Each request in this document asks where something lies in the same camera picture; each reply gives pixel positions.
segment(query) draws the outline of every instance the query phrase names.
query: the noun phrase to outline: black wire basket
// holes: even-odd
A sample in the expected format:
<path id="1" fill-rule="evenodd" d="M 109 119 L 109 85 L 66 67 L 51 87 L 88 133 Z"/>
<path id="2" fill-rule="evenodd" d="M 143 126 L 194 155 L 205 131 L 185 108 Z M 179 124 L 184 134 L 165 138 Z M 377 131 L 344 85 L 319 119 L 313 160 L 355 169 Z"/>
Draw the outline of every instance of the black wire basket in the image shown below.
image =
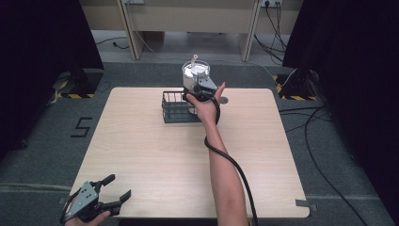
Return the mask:
<path id="1" fill-rule="evenodd" d="M 196 108 L 183 96 L 182 91 L 164 91 L 162 109 L 165 123 L 200 122 Z"/>

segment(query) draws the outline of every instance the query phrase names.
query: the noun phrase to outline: power outlet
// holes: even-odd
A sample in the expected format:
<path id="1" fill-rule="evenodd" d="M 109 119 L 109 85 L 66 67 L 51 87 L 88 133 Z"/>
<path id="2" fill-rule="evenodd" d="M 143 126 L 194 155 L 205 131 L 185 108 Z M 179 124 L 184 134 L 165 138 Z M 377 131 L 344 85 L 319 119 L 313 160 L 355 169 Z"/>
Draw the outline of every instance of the power outlet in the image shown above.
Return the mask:
<path id="1" fill-rule="evenodd" d="M 282 0 L 262 0 L 261 7 L 265 8 L 266 7 L 266 1 L 269 2 L 269 7 L 270 8 L 276 8 L 278 4 L 281 6 L 282 5 Z"/>

